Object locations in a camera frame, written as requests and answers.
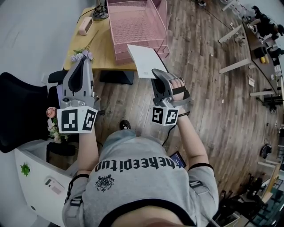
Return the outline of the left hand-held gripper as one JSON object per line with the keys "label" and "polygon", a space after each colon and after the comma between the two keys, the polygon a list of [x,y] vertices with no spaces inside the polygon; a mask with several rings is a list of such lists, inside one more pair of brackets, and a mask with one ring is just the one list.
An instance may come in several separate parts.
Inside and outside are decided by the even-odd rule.
{"label": "left hand-held gripper", "polygon": [[[58,85],[59,109],[56,110],[60,133],[91,133],[99,113],[99,97],[93,91],[94,81],[91,62],[82,58],[68,71],[63,85]],[[83,96],[64,94],[81,92]]]}

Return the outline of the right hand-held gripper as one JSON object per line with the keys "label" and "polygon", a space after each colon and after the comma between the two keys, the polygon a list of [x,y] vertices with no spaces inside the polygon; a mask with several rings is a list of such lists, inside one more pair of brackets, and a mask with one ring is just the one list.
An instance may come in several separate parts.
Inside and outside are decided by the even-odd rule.
{"label": "right hand-held gripper", "polygon": [[[190,113],[190,111],[180,113],[180,108],[191,101],[190,92],[183,91],[183,87],[171,88],[169,81],[177,78],[175,75],[159,69],[152,69],[152,73],[154,75],[154,78],[151,79],[154,106],[151,108],[151,121],[162,126],[176,125],[179,117],[187,116]],[[184,92],[184,98],[174,101],[173,95],[182,92]]]}

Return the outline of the person's right hand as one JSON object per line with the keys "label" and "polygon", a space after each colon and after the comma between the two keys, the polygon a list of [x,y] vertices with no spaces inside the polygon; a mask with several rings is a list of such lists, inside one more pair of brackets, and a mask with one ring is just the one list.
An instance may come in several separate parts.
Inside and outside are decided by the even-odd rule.
{"label": "person's right hand", "polygon": [[[184,82],[180,78],[175,78],[169,81],[172,89],[177,89],[184,86]],[[184,92],[173,95],[174,101],[180,101],[184,97]]]}

